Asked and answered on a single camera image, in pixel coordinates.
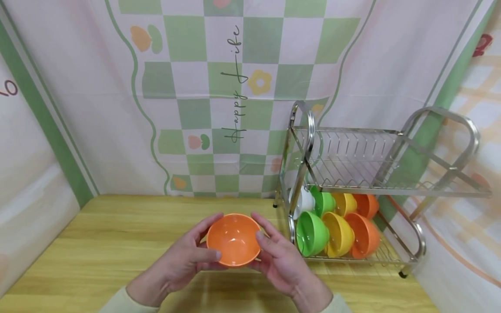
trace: rack handle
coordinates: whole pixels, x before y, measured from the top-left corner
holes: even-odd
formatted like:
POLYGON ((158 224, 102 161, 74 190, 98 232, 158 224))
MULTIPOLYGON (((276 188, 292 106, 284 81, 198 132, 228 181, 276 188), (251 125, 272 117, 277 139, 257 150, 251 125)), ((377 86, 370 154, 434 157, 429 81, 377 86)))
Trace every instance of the rack handle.
POLYGON ((462 124, 463 126, 465 126, 467 128, 467 130, 470 134, 470 140, 469 140, 468 146, 459 155, 459 157, 454 161, 454 163, 452 165, 457 170, 461 171, 466 166, 466 164, 468 164, 468 162, 471 160, 473 155, 475 155, 475 153, 478 150, 478 147, 480 145, 480 131, 478 130, 475 123, 471 119, 469 119, 468 117, 463 116, 461 114, 457 114, 455 112, 451 112, 451 111, 446 110, 444 108, 431 106, 431 107, 425 107, 425 108, 419 109, 416 112, 414 112, 409 117, 407 122, 405 122, 405 125, 402 129, 402 132, 406 136, 408 136, 409 133, 412 131, 412 128, 416 125, 419 118, 424 113, 429 113, 429 112, 433 112, 433 113, 436 113, 438 115, 441 115, 444 118, 451 119, 457 123, 462 124))
POLYGON ((303 146, 304 154, 301 157, 303 161, 307 161, 310 159, 310 155, 313 150, 313 140, 315 137, 315 117, 313 116, 313 112, 309 110, 308 107, 306 106, 306 103, 303 100, 298 100, 294 102, 294 105, 292 106, 291 110, 291 116, 289 121, 289 127, 291 129, 294 129, 294 122, 296 120, 296 114, 298 108, 300 108, 301 112, 307 116, 308 120, 308 133, 306 135, 306 141, 303 146))
MULTIPOLYGON (((299 193, 301 190, 301 186, 303 185, 303 183, 305 181, 306 172, 308 170, 307 164, 308 164, 308 160, 310 159, 310 155, 311 155, 312 150, 313 150, 313 142, 315 139, 315 118, 313 116, 313 112, 311 110, 308 110, 306 103, 302 100, 296 101, 296 102, 294 102, 294 105, 292 105, 290 121, 289 121, 289 130, 291 130, 291 131, 294 130, 294 122, 296 120, 296 114, 297 114, 298 108, 300 108, 302 113, 307 116, 308 133, 306 135, 306 141, 305 141, 305 144, 303 146, 303 155, 301 156, 301 164, 299 165, 298 175, 296 177, 294 187, 291 189, 292 197, 291 197, 291 203, 290 203, 291 208, 290 208, 290 212, 289 212, 290 217, 292 217, 294 215, 294 210, 296 209, 296 204, 298 203, 299 193)), ((287 154, 288 141, 290 140, 291 131, 287 132, 284 156, 286 156, 286 154, 287 154)))

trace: person's left hand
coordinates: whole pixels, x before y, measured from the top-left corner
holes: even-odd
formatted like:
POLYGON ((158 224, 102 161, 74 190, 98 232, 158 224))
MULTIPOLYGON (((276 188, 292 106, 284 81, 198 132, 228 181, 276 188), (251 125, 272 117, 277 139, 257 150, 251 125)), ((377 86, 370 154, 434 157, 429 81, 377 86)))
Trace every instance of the person's left hand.
POLYGON ((127 285, 129 296, 142 305, 159 307, 169 293, 186 287, 201 270, 226 269, 217 263, 221 252, 207 249, 207 244, 200 242, 212 224, 222 217, 222 213, 209 216, 181 236, 153 265, 127 285))

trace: yellow flower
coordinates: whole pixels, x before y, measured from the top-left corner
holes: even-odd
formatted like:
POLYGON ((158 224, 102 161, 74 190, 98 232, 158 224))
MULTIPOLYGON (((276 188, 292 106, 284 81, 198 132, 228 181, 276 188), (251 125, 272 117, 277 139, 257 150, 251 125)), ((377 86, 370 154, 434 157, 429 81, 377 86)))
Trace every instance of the yellow flower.
POLYGON ((272 75, 270 73, 255 70, 252 76, 247 81, 247 85, 250 87, 252 93, 257 95, 262 95, 270 91, 272 82, 272 75))

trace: yellow bowl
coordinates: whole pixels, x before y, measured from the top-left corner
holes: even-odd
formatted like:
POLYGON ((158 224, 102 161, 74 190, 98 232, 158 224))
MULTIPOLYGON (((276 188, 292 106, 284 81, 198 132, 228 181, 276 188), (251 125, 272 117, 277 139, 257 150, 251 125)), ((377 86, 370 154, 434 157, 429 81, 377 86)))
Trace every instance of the yellow bowl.
POLYGON ((355 233, 347 221, 339 215, 327 212, 322 221, 329 230, 329 242, 324 248, 329 257, 338 257, 347 254, 355 242, 355 233))
POLYGON ((331 193, 334 200, 336 200, 337 208, 335 210, 336 214, 341 217, 345 217, 349 213, 355 212, 357 209, 357 201, 351 193, 331 193))

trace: metal wire shelf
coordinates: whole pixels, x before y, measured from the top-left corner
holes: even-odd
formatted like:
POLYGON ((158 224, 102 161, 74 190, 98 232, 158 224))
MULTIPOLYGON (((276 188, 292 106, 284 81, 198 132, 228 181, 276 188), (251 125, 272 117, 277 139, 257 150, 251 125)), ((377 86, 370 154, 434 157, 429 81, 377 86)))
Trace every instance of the metal wire shelf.
MULTIPOLYGON (((303 146, 307 129, 291 129, 299 152, 304 155, 303 146)), ((307 161, 311 180, 308 185, 317 185, 321 191, 372 193, 391 195, 449 196, 449 197, 490 197, 490 191, 445 162, 437 162, 443 176, 450 172, 448 184, 436 181, 415 180, 412 168, 402 165, 400 155, 391 155, 392 148, 399 144, 411 143, 402 149, 416 150, 412 139, 403 137, 399 131, 325 128, 316 131, 313 156, 307 161)), ((292 160, 298 165, 301 158, 292 160)))
POLYGON ((435 107, 413 113, 401 131, 325 127, 316 129, 313 113, 307 110, 304 101, 296 101, 284 144, 274 207, 283 204, 288 214, 290 240, 294 243, 296 223, 293 215, 301 186, 315 185, 324 192, 386 195, 415 233, 418 243, 415 252, 411 252, 385 216, 378 212, 377 217, 390 235, 388 238, 381 236, 380 246, 371 256, 354 259, 350 256, 329 258, 320 254, 307 259, 383 266, 392 264, 401 269, 399 274, 405 278, 426 253, 425 238, 417 221, 437 197, 491 196, 490 190, 462 172, 478 149, 479 137, 478 129, 470 119, 435 107), (306 116, 306 126, 294 125, 298 108, 306 116), (429 114, 461 123, 467 129, 470 138, 468 145, 453 162, 437 156, 433 146, 422 146, 414 140, 415 126, 419 126, 429 114), (297 170, 292 184, 286 181, 286 172, 290 173, 287 170, 291 168, 297 170), (427 177, 434 177, 433 181, 416 179, 425 169, 432 169, 434 175, 427 177), (290 199, 287 183, 292 185, 290 199), (426 198, 408 215, 391 195, 419 195, 426 198))

